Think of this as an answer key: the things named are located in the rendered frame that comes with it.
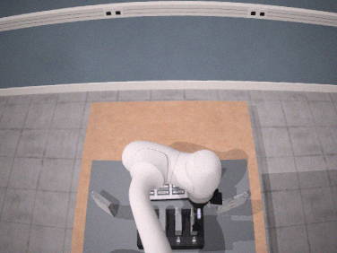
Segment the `black-framed status screen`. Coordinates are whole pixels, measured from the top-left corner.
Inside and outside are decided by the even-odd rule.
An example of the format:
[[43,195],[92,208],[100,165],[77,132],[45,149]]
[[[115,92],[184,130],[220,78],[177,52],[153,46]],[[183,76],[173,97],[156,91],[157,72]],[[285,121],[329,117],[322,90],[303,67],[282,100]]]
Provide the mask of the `black-framed status screen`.
[[186,191],[176,186],[165,184],[161,188],[151,190],[151,201],[167,201],[167,200],[186,200]]

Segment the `grey flat mat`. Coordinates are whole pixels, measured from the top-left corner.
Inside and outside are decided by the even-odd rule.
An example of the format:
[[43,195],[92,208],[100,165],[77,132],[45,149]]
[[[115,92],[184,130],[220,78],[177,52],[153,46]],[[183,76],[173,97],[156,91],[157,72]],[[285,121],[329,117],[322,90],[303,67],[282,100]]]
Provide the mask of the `grey flat mat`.
[[[203,207],[203,249],[172,249],[173,253],[255,253],[255,234],[246,159],[220,160],[218,185],[222,201],[248,192],[243,205],[216,214],[216,206]],[[129,200],[132,181],[122,161],[94,161],[87,200],[82,253],[145,253],[137,247],[137,227]],[[95,190],[114,206],[117,215],[97,206]],[[154,209],[191,209],[186,200],[151,201]]]

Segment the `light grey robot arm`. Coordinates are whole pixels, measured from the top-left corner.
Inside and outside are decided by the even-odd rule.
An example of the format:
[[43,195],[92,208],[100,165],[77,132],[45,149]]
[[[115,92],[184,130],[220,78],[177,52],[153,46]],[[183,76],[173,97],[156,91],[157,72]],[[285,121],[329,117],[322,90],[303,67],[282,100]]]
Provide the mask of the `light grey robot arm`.
[[164,144],[133,141],[123,150],[122,162],[132,177],[130,206],[145,253],[173,253],[151,203],[151,190],[168,183],[187,191],[195,203],[211,199],[208,205],[222,205],[217,189],[220,159],[210,150],[184,153]]

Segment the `black drive dock housing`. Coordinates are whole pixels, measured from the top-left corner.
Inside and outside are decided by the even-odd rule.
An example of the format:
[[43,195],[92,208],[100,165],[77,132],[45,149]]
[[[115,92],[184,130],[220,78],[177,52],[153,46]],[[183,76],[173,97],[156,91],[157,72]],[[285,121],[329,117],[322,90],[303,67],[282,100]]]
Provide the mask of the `black drive dock housing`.
[[[204,227],[197,235],[190,232],[190,213],[191,209],[182,209],[182,234],[175,235],[175,216],[176,209],[166,209],[167,230],[166,236],[172,249],[203,249],[204,246]],[[141,238],[137,230],[137,247],[143,249]]]

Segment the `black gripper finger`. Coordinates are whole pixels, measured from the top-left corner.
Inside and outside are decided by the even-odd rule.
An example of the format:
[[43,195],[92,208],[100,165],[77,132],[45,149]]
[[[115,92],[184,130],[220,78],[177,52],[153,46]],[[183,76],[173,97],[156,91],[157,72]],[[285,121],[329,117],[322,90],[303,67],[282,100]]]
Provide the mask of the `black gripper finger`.
[[195,216],[195,222],[194,225],[192,225],[193,227],[193,231],[201,231],[202,230],[202,220],[203,220],[203,208],[202,211],[200,210],[200,208],[197,209],[197,211],[195,210],[195,206],[193,206],[194,208],[194,216]]

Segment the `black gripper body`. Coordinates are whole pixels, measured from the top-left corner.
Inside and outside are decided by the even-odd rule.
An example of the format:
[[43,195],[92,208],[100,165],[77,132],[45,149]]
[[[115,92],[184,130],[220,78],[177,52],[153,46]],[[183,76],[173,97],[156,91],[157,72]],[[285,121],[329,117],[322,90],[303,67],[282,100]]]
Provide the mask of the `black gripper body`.
[[195,210],[196,210],[196,211],[197,211],[198,208],[200,208],[200,210],[202,211],[203,206],[207,205],[207,204],[209,203],[210,200],[209,200],[208,202],[206,202],[206,203],[203,203],[203,204],[197,204],[197,203],[194,203],[194,202],[191,201],[189,198],[188,198],[188,201],[189,201],[189,203],[190,203],[191,205],[195,206]]

